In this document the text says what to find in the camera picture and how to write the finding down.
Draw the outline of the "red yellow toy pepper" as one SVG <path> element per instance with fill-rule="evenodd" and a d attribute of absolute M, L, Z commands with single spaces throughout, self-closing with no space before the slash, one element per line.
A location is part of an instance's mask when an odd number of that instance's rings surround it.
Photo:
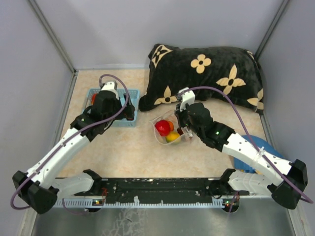
<path fill-rule="evenodd" d="M 91 105 L 94 104 L 96 95 L 97 95 L 97 94 L 95 93 L 95 94 L 91 97 Z"/>

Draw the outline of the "orange toy orange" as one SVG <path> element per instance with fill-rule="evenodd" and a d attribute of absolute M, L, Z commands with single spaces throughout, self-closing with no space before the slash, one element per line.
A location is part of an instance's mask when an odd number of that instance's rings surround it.
<path fill-rule="evenodd" d="M 173 124 L 173 122 L 171 122 L 169 120 L 167 122 L 169 123 L 170 131 L 174 131 L 174 124 Z"/>

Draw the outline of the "clear dotted zip top bag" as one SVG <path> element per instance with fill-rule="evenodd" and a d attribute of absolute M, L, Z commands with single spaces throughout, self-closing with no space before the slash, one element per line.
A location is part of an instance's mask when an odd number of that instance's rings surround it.
<path fill-rule="evenodd" d="M 168 111 L 150 120 L 155 139 L 162 145 L 177 145 L 191 142 L 194 135 L 187 128 L 181 128 L 174 111 Z"/>

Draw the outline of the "green yellow toy mango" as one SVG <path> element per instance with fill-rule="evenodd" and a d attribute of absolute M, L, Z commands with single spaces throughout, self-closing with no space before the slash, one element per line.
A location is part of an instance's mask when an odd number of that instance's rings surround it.
<path fill-rule="evenodd" d="M 168 143 L 179 143 L 181 141 L 181 135 L 176 131 L 171 131 L 166 137 L 165 140 Z"/>

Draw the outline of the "red toy apple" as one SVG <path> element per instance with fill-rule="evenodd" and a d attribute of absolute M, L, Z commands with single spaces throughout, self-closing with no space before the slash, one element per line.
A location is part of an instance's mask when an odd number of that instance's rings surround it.
<path fill-rule="evenodd" d="M 155 128 L 158 131 L 158 133 L 165 137 L 167 136 L 171 131 L 170 131 L 170 126 L 167 120 L 160 120 L 155 124 Z"/>

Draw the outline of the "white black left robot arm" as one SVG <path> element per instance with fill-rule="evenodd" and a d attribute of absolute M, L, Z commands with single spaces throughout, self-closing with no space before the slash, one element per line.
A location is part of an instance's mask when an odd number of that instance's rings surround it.
<path fill-rule="evenodd" d="M 57 175 L 83 147 L 103 134 L 114 120 L 134 116 L 130 95 L 124 93 L 125 103 L 114 89 L 101 90 L 82 114 L 71 123 L 62 139 L 36 165 L 26 172 L 17 171 L 13 183 L 17 195 L 38 214 L 48 212 L 55 203 L 71 195 L 97 195 L 102 191 L 102 178 L 87 169 L 81 174 L 63 179 Z"/>

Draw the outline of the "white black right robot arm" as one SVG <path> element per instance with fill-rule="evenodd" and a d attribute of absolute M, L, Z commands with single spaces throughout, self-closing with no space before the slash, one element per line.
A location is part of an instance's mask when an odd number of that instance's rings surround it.
<path fill-rule="evenodd" d="M 295 209 L 307 184 L 306 164 L 290 162 L 256 148 L 229 126 L 214 121 L 202 103 L 176 106 L 175 116 L 180 127 L 191 130 L 208 147 L 234 156 L 251 165 L 271 180 L 271 197 L 287 209 Z"/>

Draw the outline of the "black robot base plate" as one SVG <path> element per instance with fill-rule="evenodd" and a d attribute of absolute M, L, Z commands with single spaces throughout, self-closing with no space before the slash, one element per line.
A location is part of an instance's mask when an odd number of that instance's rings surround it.
<path fill-rule="evenodd" d="M 109 178 L 94 192 L 76 196 L 104 196 L 108 204 L 195 204 L 211 203 L 213 197 L 233 196 L 236 190 L 219 178 Z"/>

